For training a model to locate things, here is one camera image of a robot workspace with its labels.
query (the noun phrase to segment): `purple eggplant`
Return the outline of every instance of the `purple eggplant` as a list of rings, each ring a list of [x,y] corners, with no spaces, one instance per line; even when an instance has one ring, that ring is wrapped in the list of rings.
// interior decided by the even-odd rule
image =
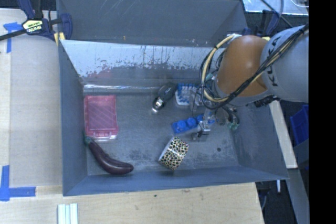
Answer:
[[[92,138],[85,136],[85,144],[88,145],[99,165],[109,174],[124,175],[133,171],[133,165],[111,158]]]

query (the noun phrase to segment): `pink box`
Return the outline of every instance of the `pink box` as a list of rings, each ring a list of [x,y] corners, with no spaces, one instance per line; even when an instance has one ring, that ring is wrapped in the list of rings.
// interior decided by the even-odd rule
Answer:
[[[118,133],[116,96],[87,95],[84,97],[85,132],[98,141],[113,139]]]

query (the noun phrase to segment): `table surface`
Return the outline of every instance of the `table surface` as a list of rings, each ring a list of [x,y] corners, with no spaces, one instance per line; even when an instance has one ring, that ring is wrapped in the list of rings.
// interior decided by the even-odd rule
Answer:
[[[0,9],[1,25],[12,22],[20,23],[24,21],[24,18],[25,15],[21,10]],[[0,30],[0,35],[6,33],[7,31],[4,28]],[[10,115],[16,115],[11,111],[13,109],[11,104],[17,102],[17,100],[13,100],[12,90],[14,90],[14,87],[11,86],[14,77],[20,78],[20,74],[16,73],[14,76],[11,73],[12,70],[18,70],[16,66],[12,66],[12,54],[15,54],[16,48],[20,45],[29,42],[50,43],[46,38],[22,35],[13,38],[13,50],[7,54],[7,41],[0,42],[0,167],[11,166],[15,162],[13,156],[16,156],[13,152],[24,151],[25,159],[22,166],[27,167],[21,173],[20,171],[11,173],[11,176],[24,179],[26,175],[29,178],[28,164],[31,159],[34,159],[34,165],[32,166],[46,168],[43,168],[43,173],[38,174],[38,178],[29,179],[31,182],[38,182],[35,185],[36,197],[11,198],[8,202],[0,201],[0,223],[56,223],[58,204],[72,203],[78,204],[79,223],[264,223],[255,183],[63,197],[61,182],[59,184],[61,175],[52,177],[52,169],[48,169],[53,165],[61,167],[60,157],[53,158],[48,155],[48,150],[42,151],[36,157],[34,148],[29,148],[27,145],[22,149],[12,148],[14,146],[22,147],[23,144],[17,142],[17,138],[11,137],[15,128],[11,125],[13,119]],[[32,87],[34,87],[33,83],[24,85],[20,96],[22,101],[20,102],[22,102],[24,110],[29,110],[30,114],[38,114],[40,113],[38,107],[28,102],[32,97]],[[296,168],[297,163],[280,104],[273,102],[270,105],[270,110],[279,135],[286,167]],[[55,113],[50,115],[44,113],[43,117],[36,117],[36,122],[28,126],[30,128],[29,132],[35,129],[39,130],[40,124],[45,125],[45,117],[55,117]],[[24,141],[25,134],[22,134],[22,141]],[[56,140],[60,140],[60,133],[58,132],[57,135],[59,136]],[[39,147],[44,149],[50,147],[50,145],[48,146],[50,142],[48,139],[40,140],[40,142]],[[60,154],[57,148],[59,145],[55,147],[58,151],[55,151],[54,154]]]

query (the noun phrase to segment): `leopard print tape roll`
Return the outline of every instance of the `leopard print tape roll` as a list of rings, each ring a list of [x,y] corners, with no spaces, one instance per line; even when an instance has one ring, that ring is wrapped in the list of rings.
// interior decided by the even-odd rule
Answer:
[[[189,145],[187,143],[175,136],[163,150],[159,162],[171,170],[176,170],[188,152],[188,148]]]

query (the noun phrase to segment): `blue bin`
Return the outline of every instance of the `blue bin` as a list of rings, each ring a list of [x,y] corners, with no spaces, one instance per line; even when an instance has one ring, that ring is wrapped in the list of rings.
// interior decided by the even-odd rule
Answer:
[[[298,145],[309,137],[309,113],[308,105],[303,105],[302,109],[294,116],[290,117],[290,123],[293,129],[295,145]]]

